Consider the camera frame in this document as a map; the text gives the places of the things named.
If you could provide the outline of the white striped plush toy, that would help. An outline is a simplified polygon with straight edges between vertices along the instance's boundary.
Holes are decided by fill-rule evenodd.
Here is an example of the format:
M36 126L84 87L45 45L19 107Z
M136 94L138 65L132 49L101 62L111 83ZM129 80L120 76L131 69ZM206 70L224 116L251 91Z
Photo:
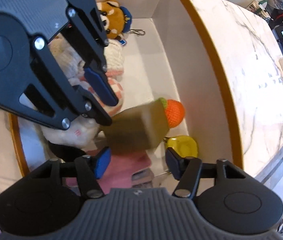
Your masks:
M83 77L73 77L68 81L71 85L80 85L84 89L91 92L109 116L116 115L122 109L124 103L124 91L122 85L115 78L108 78L108 82L111 85L111 88L119 99L118 104L113 107L102 103L101 100L98 98L97 93ZM96 123L94 119L79 116L71 122L70 128L65 131L59 129L52 129L45 126L41 126L40 128L45 139L53 144L73 146L76 148L84 149L88 147L88 145L96 137L99 132L100 126Z

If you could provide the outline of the red panda plush toy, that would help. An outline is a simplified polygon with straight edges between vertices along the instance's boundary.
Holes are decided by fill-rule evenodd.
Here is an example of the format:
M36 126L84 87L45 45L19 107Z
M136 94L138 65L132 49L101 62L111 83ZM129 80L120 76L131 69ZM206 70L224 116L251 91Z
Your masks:
M116 0L105 0L97 3L101 22L108 39L122 40L130 30L133 17L126 7Z

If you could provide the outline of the orange crochet carrot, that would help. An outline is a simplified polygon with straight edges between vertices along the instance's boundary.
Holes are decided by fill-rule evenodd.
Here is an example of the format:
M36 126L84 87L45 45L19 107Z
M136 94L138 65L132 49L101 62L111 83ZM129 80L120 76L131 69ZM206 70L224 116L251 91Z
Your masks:
M185 118L185 108L179 101L172 99L159 98L164 107L165 115L169 128L177 127Z

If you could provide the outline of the orange cardboard storage box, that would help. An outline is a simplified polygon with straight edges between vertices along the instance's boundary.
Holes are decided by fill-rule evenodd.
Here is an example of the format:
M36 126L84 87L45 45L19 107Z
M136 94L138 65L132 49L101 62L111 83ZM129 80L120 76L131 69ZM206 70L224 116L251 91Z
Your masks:
M124 47L124 108L159 97L180 100L186 119L170 135L191 136L199 157L242 165L231 90L212 35L191 0L119 0L133 13Z

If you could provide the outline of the gold cardboard box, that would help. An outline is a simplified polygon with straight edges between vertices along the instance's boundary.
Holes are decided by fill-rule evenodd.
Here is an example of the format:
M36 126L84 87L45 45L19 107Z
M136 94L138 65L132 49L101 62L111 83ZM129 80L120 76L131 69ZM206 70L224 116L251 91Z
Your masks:
M157 148L170 128L162 102L155 100L116 114L101 130L112 153L124 155Z

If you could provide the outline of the yellow plastic toy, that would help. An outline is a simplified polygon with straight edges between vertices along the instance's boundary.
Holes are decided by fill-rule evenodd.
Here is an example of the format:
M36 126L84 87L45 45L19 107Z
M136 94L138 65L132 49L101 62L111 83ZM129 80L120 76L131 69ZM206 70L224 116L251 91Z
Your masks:
M182 158L198 157L197 142L188 135L165 137L163 141L165 143L165 148L173 148Z

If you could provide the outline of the white crochet bunny plush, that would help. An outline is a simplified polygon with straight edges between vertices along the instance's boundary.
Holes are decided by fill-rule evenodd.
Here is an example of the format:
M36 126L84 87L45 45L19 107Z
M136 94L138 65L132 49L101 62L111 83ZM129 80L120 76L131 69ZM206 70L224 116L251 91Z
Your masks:
M84 60L61 34L57 35L48 47L71 85L78 85L81 81L86 80ZM104 56L107 77L124 74L123 46L119 41L109 39L109 45L104 49Z

